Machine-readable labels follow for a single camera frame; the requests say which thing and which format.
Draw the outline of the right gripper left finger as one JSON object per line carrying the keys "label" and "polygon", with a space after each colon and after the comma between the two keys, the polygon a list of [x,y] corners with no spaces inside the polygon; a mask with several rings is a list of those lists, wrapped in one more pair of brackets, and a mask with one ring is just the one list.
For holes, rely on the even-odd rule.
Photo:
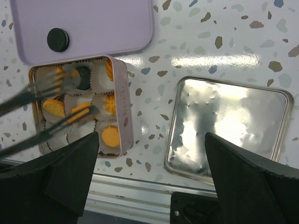
{"label": "right gripper left finger", "polygon": [[99,135],[31,161],[0,164],[2,224],[75,224],[85,204],[99,150]]}

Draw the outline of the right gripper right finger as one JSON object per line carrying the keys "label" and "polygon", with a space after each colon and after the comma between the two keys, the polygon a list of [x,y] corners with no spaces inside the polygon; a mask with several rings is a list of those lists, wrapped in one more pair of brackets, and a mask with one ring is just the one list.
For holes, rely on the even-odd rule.
{"label": "right gripper right finger", "polygon": [[205,135],[206,155],[226,224],[297,224],[299,170]]}

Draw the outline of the metal tin lid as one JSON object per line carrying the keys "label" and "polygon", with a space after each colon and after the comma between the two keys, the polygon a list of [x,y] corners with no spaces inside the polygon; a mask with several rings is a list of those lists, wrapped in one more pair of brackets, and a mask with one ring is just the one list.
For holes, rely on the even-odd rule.
{"label": "metal tin lid", "polygon": [[205,135],[278,161],[294,108],[286,90],[187,76],[177,85],[164,168],[213,184]]}

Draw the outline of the orange swirl cookie top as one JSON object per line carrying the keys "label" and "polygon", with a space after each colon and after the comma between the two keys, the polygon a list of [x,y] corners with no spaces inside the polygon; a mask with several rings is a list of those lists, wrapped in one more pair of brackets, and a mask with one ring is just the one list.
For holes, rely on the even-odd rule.
{"label": "orange swirl cookie top", "polygon": [[109,147],[118,147],[120,145],[119,130],[116,126],[104,128],[101,137],[103,142]]}

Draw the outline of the orange swirl cookie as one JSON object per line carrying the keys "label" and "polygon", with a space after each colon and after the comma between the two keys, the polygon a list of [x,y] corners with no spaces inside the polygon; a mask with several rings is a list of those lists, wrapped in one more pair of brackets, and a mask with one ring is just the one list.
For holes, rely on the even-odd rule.
{"label": "orange swirl cookie", "polygon": [[113,82],[114,81],[113,65],[112,65],[112,61],[110,59],[106,60],[105,68],[106,68],[106,74],[109,77],[109,80]]}
{"label": "orange swirl cookie", "polygon": [[114,94],[107,95],[104,100],[104,107],[111,116],[116,114],[116,102]]}
{"label": "orange swirl cookie", "polygon": [[101,137],[103,142],[109,147],[118,147],[120,145],[119,130],[116,126],[104,128]]}

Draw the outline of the orange round sandwich cookie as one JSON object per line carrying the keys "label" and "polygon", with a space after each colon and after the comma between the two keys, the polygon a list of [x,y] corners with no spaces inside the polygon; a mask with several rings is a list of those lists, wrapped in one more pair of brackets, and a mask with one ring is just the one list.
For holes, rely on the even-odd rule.
{"label": "orange round sandwich cookie", "polygon": [[63,102],[55,99],[47,99],[43,103],[43,108],[50,114],[55,116],[65,116]]}

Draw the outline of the orange fish cookie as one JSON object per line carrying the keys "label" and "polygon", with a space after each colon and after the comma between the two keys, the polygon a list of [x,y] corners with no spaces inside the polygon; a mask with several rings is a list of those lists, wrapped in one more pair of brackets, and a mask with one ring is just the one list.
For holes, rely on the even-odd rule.
{"label": "orange fish cookie", "polygon": [[77,107],[74,107],[70,113],[71,118],[68,119],[66,122],[71,123],[87,114],[90,111],[88,107],[90,107],[91,105],[91,103],[83,103],[78,105]]}

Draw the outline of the metal cookie tin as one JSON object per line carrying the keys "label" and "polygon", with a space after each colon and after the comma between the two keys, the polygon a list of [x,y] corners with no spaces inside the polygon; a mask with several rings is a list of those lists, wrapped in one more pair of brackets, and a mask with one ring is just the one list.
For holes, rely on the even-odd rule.
{"label": "metal cookie tin", "polygon": [[[106,74],[106,60],[111,60],[113,65],[114,81],[110,81]],[[91,69],[90,89],[70,91],[61,97],[65,104],[66,112],[71,112],[74,107],[83,103],[91,103],[99,109],[95,119],[87,124],[66,134],[58,134],[52,139],[39,145],[41,154],[48,154],[67,146],[91,132],[99,134],[99,158],[116,159],[124,155],[133,145],[133,124],[128,86],[128,69],[126,64],[111,56],[99,56],[63,63],[52,63],[32,67],[29,70],[29,82],[32,84],[45,75],[56,72],[57,68],[72,70],[86,66]],[[116,114],[111,116],[106,112],[104,100],[107,95],[114,94],[116,102]],[[42,117],[40,103],[33,103],[35,125],[39,131],[45,126]],[[120,145],[118,147],[107,146],[101,137],[103,129],[108,126],[116,126],[119,130]]]}

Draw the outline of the metal tongs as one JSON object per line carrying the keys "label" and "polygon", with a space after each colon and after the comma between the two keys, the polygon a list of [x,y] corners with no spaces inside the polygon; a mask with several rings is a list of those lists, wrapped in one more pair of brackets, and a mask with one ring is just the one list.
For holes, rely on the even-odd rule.
{"label": "metal tongs", "polygon": [[[71,123],[67,123],[66,121],[71,118],[71,112],[66,112],[65,104],[60,98],[66,93],[77,89],[80,84],[80,75],[76,69],[65,70],[63,84],[64,88],[58,93],[54,91],[56,88],[54,84],[55,76],[56,72],[45,75],[36,82],[25,86],[14,97],[0,104],[0,115],[5,116],[10,112],[30,103],[40,103],[41,113],[45,124],[42,130],[36,135],[23,140],[20,143],[9,146],[8,148],[2,149],[0,151],[0,157],[2,159],[27,150],[33,146],[47,142],[58,134],[66,134],[67,132],[70,132],[75,128],[78,128],[95,119],[99,114],[99,109],[96,106],[91,105],[88,107],[90,111],[87,114]],[[63,102],[65,116],[60,117],[48,113],[43,108],[43,103],[47,99],[55,99]]]}

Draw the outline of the orange star cookie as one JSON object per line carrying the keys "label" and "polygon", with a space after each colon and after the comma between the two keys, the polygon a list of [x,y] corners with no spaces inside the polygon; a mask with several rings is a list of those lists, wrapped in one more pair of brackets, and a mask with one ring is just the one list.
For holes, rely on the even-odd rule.
{"label": "orange star cookie", "polygon": [[64,75],[65,75],[65,70],[62,67],[56,69],[56,76],[54,78],[55,79],[54,84],[56,87],[54,91],[56,93],[60,92],[64,88],[64,86],[63,86]]}

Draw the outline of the black round cookie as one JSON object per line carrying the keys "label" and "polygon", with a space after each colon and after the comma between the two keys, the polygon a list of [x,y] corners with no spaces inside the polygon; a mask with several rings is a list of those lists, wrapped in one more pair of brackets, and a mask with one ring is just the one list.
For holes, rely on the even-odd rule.
{"label": "black round cookie", "polygon": [[86,66],[77,67],[76,70],[80,75],[80,84],[77,89],[86,91],[90,89],[91,69]]}

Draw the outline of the purple plastic tray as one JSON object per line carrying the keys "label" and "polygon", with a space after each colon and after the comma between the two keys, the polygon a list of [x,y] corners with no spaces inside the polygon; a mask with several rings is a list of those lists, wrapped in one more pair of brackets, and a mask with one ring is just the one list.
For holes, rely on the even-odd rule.
{"label": "purple plastic tray", "polygon": [[[18,55],[29,66],[137,52],[154,33],[150,0],[12,0],[10,7]],[[48,46],[54,28],[69,36],[63,52]]]}

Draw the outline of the aluminium rail front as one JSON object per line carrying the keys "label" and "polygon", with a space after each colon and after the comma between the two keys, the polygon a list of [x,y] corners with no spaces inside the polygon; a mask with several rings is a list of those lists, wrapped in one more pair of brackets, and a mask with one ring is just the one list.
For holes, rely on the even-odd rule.
{"label": "aluminium rail front", "polygon": [[168,173],[163,161],[162,156],[98,159],[85,208],[151,224],[167,224],[173,192],[217,196],[213,186]]}

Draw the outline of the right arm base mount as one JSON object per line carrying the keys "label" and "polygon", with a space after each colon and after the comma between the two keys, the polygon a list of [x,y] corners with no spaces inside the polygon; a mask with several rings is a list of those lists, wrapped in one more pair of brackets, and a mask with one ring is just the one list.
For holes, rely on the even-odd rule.
{"label": "right arm base mount", "polygon": [[170,224],[223,224],[217,198],[173,192]]}

